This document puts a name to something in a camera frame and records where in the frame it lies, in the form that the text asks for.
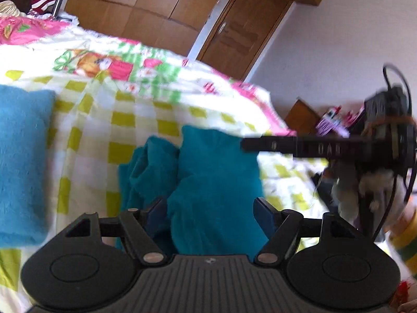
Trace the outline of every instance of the bed sheet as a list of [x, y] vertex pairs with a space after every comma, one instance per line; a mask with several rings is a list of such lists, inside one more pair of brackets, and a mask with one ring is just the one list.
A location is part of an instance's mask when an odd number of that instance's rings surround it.
[[[86, 53], [100, 55], [93, 63], [105, 68], [93, 76], [80, 69], [80, 55]], [[151, 135], [180, 145], [185, 124], [236, 136], [288, 132], [264, 89], [134, 41], [68, 26], [31, 43], [2, 45], [0, 57], [0, 83], [57, 93], [47, 138], [48, 239], [84, 212], [118, 214], [117, 167]], [[110, 64], [122, 62], [122, 73], [129, 67], [124, 80], [115, 79], [120, 70], [109, 69], [106, 58]], [[265, 196], [277, 209], [294, 209], [311, 218], [326, 211], [309, 179], [325, 161], [260, 153], [258, 162]], [[31, 306], [19, 273], [36, 250], [0, 250], [1, 312], [24, 312]]]

